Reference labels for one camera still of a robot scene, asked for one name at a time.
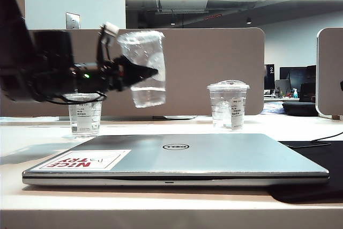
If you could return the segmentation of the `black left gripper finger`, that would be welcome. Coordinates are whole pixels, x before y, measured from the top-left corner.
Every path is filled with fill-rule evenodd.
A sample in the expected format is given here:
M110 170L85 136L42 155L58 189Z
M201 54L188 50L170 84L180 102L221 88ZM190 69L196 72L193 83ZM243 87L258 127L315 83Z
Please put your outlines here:
M145 67L132 63L127 57L121 55L118 58L118 90L123 91L126 88L142 82L154 75L158 70L151 67Z

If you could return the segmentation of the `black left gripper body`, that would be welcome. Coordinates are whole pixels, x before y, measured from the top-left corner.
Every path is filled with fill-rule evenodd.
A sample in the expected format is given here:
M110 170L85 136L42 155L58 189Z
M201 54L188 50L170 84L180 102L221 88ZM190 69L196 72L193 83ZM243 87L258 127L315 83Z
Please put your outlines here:
M123 91L123 68L116 61L76 63L70 69L68 92Z

